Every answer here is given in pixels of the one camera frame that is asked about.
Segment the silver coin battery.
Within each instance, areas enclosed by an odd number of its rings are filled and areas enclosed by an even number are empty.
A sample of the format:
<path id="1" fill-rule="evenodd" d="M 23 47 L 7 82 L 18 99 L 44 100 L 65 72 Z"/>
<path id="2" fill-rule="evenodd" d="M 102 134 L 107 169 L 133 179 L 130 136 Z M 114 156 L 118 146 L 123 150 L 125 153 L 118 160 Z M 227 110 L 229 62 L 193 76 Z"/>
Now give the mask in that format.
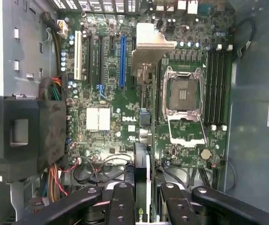
<path id="1" fill-rule="evenodd" d="M 210 160 L 212 158 L 213 153 L 209 149 L 201 149 L 199 155 L 200 155 L 200 158 L 202 160 L 206 160 L 207 161 L 207 160 Z"/>

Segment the silver socket cover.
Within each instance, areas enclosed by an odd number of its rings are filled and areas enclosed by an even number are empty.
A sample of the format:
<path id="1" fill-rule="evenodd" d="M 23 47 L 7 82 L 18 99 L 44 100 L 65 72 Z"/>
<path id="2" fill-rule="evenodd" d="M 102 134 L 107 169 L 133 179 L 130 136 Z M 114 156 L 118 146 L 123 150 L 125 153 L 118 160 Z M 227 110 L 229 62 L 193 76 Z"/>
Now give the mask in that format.
<path id="1" fill-rule="evenodd" d="M 169 139 L 173 145 L 195 148 L 207 145 L 208 140 L 201 116 L 168 115 Z"/>

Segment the white chipset heatsink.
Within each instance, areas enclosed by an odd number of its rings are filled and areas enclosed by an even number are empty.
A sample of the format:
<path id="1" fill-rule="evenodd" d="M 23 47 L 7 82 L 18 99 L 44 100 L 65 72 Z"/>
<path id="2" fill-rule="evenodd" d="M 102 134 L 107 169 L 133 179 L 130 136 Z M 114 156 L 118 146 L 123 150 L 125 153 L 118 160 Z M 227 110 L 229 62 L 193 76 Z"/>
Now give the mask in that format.
<path id="1" fill-rule="evenodd" d="M 89 131 L 109 131 L 111 120 L 110 108 L 87 108 L 86 129 Z"/>

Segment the green motherboard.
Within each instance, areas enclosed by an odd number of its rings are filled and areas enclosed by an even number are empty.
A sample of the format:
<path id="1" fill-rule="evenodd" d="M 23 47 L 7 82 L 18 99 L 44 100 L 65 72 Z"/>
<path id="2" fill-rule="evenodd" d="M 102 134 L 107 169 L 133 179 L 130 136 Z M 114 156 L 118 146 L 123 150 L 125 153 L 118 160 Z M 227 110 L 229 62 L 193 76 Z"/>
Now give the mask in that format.
<path id="1" fill-rule="evenodd" d="M 134 159 L 134 144 L 138 141 L 139 93 L 136 80 L 131 74 L 131 53 L 136 45 L 138 23 L 152 23 L 156 30 L 172 42 L 174 48 L 168 50 L 160 62 L 156 73 L 156 127 L 155 161 L 164 167 L 219 168 L 225 162 L 226 134 L 221 125 L 207 126 L 205 110 L 207 98 L 208 53 L 226 52 L 232 44 L 231 30 L 234 15 L 230 12 L 209 11 L 205 15 L 102 15 L 70 14 L 64 18 L 69 28 L 67 40 L 62 43 L 61 70 L 62 84 L 68 113 L 69 158 L 88 157 L 97 163 L 110 166 L 121 165 Z M 75 31 L 82 32 L 82 78 L 74 79 Z M 87 83 L 88 36 L 93 38 L 92 84 Z M 104 37 L 103 82 L 98 83 L 99 36 Z M 109 37 L 115 37 L 115 49 L 109 49 Z M 125 87 L 120 80 L 120 41 L 126 36 Z M 185 148 L 173 145 L 169 139 L 168 121 L 162 114 L 162 84 L 165 71 L 171 66 L 175 71 L 193 72 L 201 68 L 204 76 L 204 107 L 201 120 L 206 132 L 207 145 Z M 86 129 L 87 108 L 110 108 L 109 131 L 89 131 Z M 209 149 L 210 160 L 200 158 L 200 150 Z"/>

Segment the black fan shroud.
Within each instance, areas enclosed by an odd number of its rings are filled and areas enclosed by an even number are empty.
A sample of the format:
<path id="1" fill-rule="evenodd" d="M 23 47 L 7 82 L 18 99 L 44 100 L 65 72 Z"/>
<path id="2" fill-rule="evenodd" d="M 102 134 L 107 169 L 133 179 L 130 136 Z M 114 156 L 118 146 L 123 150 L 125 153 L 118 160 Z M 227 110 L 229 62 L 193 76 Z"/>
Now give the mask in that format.
<path id="1" fill-rule="evenodd" d="M 39 174 L 64 155 L 63 101 L 0 97 L 0 182 Z"/>

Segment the CPU socket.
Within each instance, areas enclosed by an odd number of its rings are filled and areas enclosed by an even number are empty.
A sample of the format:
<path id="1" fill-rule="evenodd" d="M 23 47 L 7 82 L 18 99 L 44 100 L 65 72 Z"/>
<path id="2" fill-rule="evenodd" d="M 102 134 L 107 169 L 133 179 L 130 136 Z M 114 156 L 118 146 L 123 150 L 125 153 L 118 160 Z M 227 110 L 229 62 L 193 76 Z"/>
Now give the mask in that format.
<path id="1" fill-rule="evenodd" d="M 197 122 L 203 114 L 204 76 L 201 68 L 193 72 L 175 71 L 168 66 L 162 84 L 162 114 L 165 121 Z"/>

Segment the black RAM slot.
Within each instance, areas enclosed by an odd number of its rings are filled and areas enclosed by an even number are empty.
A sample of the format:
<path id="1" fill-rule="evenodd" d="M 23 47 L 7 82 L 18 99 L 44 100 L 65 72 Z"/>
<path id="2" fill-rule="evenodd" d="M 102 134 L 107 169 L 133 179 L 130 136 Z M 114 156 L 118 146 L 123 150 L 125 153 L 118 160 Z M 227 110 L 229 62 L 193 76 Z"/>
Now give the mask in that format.
<path id="1" fill-rule="evenodd" d="M 220 53 L 214 51 L 212 54 L 213 66 L 212 66 L 212 109 L 211 109 L 211 124 L 218 124 L 219 120 L 219 89 L 220 89 Z"/>
<path id="2" fill-rule="evenodd" d="M 224 68 L 227 56 L 225 52 L 219 52 L 217 64 L 217 93 L 216 93 L 216 119 L 217 125 L 222 124 L 222 109 L 223 109 L 223 87 L 224 87 Z"/>
<path id="3" fill-rule="evenodd" d="M 225 115 L 226 108 L 226 94 L 228 89 L 228 63 L 229 58 L 231 58 L 233 50 L 233 45 L 228 45 L 225 54 L 223 55 L 225 59 L 223 60 L 223 83 L 222 83 L 222 106 L 221 106 L 221 129 L 222 131 L 227 131 L 227 116 Z"/>
<path id="4" fill-rule="evenodd" d="M 213 51 L 208 53 L 208 73 L 207 73 L 207 98 L 206 98 L 206 110 L 205 110 L 205 124 L 209 126 L 212 122 L 212 101 L 213 101 L 213 69 L 214 69 L 214 57 Z"/>

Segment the blue expansion slot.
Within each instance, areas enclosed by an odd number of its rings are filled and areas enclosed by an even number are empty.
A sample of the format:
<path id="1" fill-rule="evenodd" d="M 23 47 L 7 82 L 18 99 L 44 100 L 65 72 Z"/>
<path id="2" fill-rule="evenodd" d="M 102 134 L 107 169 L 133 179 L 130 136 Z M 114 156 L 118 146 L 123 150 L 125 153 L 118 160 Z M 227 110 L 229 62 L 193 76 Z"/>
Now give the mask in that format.
<path id="1" fill-rule="evenodd" d="M 126 36 L 121 36 L 121 41 L 120 41 L 120 80 L 119 80 L 119 86 L 121 88 L 125 87 L 126 47 L 127 47 L 127 38 L 126 38 Z"/>

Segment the grey open PC case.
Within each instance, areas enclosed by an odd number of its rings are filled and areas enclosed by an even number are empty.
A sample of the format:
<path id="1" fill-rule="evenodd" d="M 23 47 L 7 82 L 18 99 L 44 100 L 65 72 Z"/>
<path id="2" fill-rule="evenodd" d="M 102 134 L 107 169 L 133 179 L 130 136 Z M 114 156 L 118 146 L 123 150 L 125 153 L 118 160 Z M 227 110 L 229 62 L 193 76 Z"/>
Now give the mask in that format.
<path id="1" fill-rule="evenodd" d="M 230 68 L 225 162 L 219 168 L 169 166 L 154 160 L 152 221 L 137 223 L 134 159 L 121 165 L 97 163 L 89 157 L 69 158 L 68 113 L 64 155 L 39 174 L 14 182 L 0 182 L 0 225 L 14 222 L 85 187 L 102 190 L 102 206 L 77 213 L 65 225 L 106 225 L 105 213 L 116 184 L 133 188 L 135 225 L 171 225 L 161 217 L 161 184 L 176 183 L 191 192 L 206 186 L 269 213 L 269 0 L 49 0 L 57 20 L 70 14 L 205 15 L 232 13 L 234 26 Z M 62 70 L 42 78 L 38 97 L 18 99 L 63 101 Z"/>

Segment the long black expansion slot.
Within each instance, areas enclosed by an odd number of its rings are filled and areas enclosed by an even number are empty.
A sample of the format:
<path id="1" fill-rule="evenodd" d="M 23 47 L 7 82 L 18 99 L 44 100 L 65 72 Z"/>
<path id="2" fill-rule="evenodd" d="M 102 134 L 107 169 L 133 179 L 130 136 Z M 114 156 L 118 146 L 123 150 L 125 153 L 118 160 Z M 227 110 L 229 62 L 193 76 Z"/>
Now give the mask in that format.
<path id="1" fill-rule="evenodd" d="M 98 83 L 103 82 L 104 37 L 99 36 Z"/>
<path id="2" fill-rule="evenodd" d="M 93 38 L 88 36 L 87 39 L 88 46 L 88 56 L 87 56 L 87 83 L 92 84 L 92 67 L 93 67 Z"/>

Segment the white expansion slot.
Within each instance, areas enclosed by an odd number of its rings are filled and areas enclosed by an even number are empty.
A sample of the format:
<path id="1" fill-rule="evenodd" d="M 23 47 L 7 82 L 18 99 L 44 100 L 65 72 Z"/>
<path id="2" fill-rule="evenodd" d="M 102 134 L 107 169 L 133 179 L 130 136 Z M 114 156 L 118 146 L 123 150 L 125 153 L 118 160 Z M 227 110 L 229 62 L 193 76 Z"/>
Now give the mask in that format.
<path id="1" fill-rule="evenodd" d="M 75 51 L 74 51 L 74 79 L 82 78 L 82 32 L 75 31 Z"/>

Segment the grey power supply unit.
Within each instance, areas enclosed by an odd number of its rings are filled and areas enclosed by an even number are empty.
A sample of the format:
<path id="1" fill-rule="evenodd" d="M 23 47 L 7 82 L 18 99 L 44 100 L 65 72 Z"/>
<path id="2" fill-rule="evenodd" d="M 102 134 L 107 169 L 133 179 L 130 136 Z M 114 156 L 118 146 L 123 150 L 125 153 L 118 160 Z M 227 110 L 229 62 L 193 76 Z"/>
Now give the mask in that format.
<path id="1" fill-rule="evenodd" d="M 41 79 L 56 74 L 43 12 L 57 18 L 49 0 L 0 0 L 0 96 L 36 98 Z"/>

